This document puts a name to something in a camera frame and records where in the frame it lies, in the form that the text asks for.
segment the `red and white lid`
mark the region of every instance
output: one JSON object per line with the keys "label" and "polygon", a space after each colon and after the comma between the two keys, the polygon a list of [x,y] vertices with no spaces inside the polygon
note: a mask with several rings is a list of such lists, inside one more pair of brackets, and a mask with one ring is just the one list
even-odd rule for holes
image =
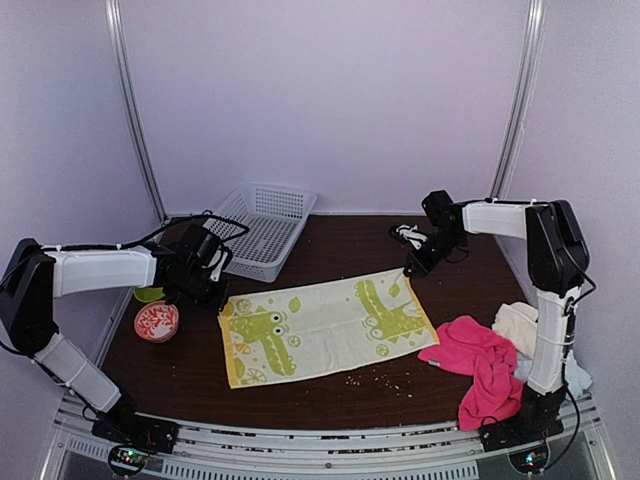
{"label": "red and white lid", "polygon": [[133,327],[136,333],[153,343],[162,343],[178,331],[178,308],[164,302],[145,305],[136,315]]}

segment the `towel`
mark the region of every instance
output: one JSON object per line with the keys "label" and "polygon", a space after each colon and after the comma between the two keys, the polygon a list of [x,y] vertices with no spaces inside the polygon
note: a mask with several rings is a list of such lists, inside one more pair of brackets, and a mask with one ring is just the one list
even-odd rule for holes
{"label": "towel", "polygon": [[473,375],[473,386],[460,404],[460,430],[505,420],[518,413],[522,388],[513,373],[518,367],[513,344],[468,316],[438,328],[440,345],[424,349],[418,358],[448,372]]}
{"label": "towel", "polygon": [[[510,340],[518,350],[518,369],[514,375],[524,382],[528,380],[533,365],[531,359],[536,349],[537,319],[538,310],[531,305],[522,302],[503,304],[496,313],[496,321],[491,327],[498,335]],[[567,357],[564,374],[574,398],[582,396],[591,386],[591,375],[578,365],[573,351],[570,351]]]}
{"label": "towel", "polygon": [[401,268],[231,297],[219,322],[231,388],[320,377],[438,343]]}

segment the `dark wooden table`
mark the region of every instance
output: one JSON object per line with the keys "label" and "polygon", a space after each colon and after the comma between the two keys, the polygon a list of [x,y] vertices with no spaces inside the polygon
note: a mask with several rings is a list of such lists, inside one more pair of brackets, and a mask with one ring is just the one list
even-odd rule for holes
{"label": "dark wooden table", "polygon": [[[425,217],[312,216],[277,281],[231,277],[231,293],[326,282],[404,265],[410,247],[387,236],[395,223]],[[471,254],[442,262],[412,280],[434,327],[460,315],[489,326],[502,303],[524,295],[494,239],[470,236]],[[314,380],[231,390],[217,318],[179,305],[180,329],[166,344],[140,339],[132,300],[104,362],[104,371],[137,400],[140,411],[182,420],[256,428],[346,429],[455,420],[471,378],[443,372],[416,354]]]}

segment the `purple wall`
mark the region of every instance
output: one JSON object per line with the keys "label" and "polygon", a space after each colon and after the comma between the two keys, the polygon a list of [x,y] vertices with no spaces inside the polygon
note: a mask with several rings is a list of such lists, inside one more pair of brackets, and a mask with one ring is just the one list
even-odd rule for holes
{"label": "purple wall", "polygon": [[505,135],[528,2],[132,0],[128,53],[168,211],[240,183],[321,212],[483,197]]}
{"label": "purple wall", "polygon": [[[640,431],[640,5],[550,2],[533,103],[509,197],[566,198],[598,291],[578,309],[576,356],[623,466]],[[529,285],[521,242],[504,243]]]}
{"label": "purple wall", "polygon": [[[0,1],[0,72],[0,270],[23,237],[109,242],[154,226],[104,2]],[[58,323],[89,355],[117,293],[56,302]],[[61,391],[3,351],[0,379],[0,476],[32,479]]]}

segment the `laundry basket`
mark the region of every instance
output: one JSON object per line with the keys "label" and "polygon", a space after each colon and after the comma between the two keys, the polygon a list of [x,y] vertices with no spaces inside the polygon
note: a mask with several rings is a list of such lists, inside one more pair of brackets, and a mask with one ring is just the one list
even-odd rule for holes
{"label": "laundry basket", "polygon": [[[235,190],[215,213],[247,225],[250,231],[227,244],[233,259],[225,271],[273,282],[298,240],[316,198],[315,193],[271,185],[246,184]],[[204,226],[220,238],[240,231],[213,219]]]}

